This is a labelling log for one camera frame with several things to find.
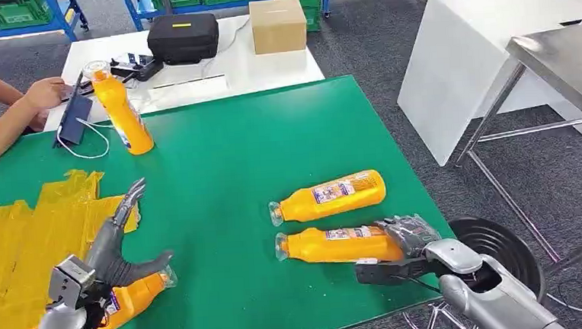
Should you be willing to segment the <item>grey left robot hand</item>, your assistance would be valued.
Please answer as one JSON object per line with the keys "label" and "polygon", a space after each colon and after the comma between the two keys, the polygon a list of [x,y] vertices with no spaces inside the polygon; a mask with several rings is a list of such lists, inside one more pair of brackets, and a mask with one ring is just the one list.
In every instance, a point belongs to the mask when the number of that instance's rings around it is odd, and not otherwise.
{"label": "grey left robot hand", "polygon": [[115,213],[106,218],[86,257],[86,264],[95,269],[95,276],[112,287],[127,287],[139,279],[163,270],[174,256],[162,251],[154,260],[132,263],[123,258],[124,226],[133,207],[146,191],[146,179],[136,180],[120,201]]}

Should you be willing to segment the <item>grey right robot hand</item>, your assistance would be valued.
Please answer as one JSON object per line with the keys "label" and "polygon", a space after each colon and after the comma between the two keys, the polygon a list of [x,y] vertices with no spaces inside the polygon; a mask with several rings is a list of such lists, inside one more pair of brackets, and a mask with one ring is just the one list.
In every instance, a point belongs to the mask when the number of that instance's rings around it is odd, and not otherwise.
{"label": "grey right robot hand", "polygon": [[376,221],[388,239],[395,242],[400,260],[380,260],[374,264],[358,262],[354,266],[356,279],[361,284],[398,286],[414,282],[418,277],[432,271],[424,256],[425,247],[441,239],[440,233],[419,215],[393,216]]}

